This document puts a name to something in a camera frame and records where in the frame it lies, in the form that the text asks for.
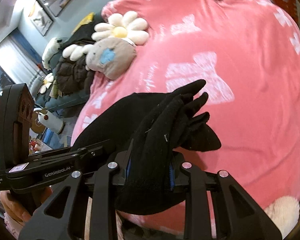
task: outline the white label sticker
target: white label sticker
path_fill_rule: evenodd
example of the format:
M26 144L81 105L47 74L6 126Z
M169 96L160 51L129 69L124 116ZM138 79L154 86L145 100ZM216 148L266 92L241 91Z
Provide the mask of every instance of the white label sticker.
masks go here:
M28 165L29 163L23 163L23 164L19 164L17 166L14 166L9 173L11 172L17 172L17 171L23 171L25 169L25 167Z

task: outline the blue patch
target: blue patch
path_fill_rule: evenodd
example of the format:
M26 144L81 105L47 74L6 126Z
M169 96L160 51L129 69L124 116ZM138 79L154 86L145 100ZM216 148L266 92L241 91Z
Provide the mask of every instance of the blue patch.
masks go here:
M105 49L100 56L100 63L106 64L107 62L113 61L115 53L112 49Z

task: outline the metal bolt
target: metal bolt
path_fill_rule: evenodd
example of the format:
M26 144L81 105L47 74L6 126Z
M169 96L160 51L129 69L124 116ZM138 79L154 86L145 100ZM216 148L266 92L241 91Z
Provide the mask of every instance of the metal bolt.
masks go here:
M222 178L226 178L229 176L228 171L219 171L219 176Z
M183 163L182 167L185 168L185 169L189 169L189 168L192 167L192 164L191 163Z
M74 171L74 172L71 173L71 176L73 178L78 178L78 177L81 176L81 172L80 171Z
M108 168L110 169L114 169L118 166L118 164L116 162L111 162L111 163L108 163Z

